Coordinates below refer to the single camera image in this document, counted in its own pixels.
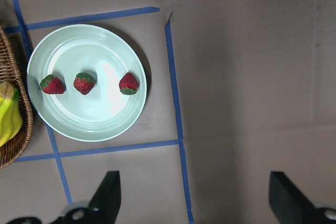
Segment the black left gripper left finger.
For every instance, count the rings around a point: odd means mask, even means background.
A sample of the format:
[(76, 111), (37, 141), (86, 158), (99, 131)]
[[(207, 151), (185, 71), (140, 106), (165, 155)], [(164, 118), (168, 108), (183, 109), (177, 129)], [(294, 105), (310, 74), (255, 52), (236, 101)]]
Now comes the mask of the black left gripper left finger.
[(115, 223), (120, 206), (120, 173), (108, 171), (87, 206), (72, 208), (53, 223)]

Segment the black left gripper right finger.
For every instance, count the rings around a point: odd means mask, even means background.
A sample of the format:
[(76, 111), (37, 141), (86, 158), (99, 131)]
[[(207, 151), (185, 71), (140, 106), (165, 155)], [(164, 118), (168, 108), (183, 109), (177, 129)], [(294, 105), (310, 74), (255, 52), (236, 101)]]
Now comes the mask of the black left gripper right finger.
[(268, 202), (279, 223), (335, 223), (335, 208), (315, 206), (284, 172), (270, 172)]

